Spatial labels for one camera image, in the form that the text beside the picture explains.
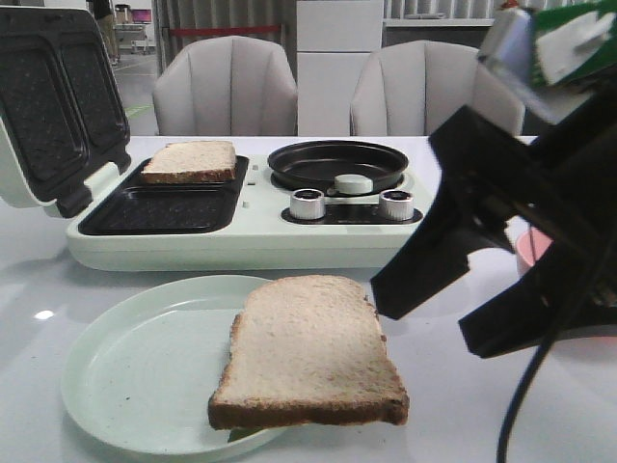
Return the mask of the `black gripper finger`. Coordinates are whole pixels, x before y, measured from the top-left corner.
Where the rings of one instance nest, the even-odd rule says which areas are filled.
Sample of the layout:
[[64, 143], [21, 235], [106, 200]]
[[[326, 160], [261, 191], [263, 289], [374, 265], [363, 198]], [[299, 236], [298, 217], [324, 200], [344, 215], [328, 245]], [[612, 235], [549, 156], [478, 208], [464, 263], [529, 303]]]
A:
[[441, 169], [418, 228], [370, 281], [379, 314], [400, 319], [469, 272], [468, 256], [514, 250], [505, 229], [530, 200], [527, 147], [468, 106], [429, 138]]
[[[538, 344], [573, 293], [585, 263], [565, 246], [551, 244], [515, 284], [459, 320], [468, 351], [492, 358]], [[560, 339], [616, 333], [615, 252], [604, 270]]]

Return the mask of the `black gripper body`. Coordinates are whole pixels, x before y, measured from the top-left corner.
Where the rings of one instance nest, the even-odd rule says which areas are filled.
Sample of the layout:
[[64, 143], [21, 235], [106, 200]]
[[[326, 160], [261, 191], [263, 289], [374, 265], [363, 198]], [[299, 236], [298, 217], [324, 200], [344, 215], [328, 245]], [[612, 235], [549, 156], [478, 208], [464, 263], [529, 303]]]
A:
[[509, 137], [500, 188], [552, 243], [501, 295], [503, 306], [616, 302], [616, 89], [608, 86], [528, 145]]

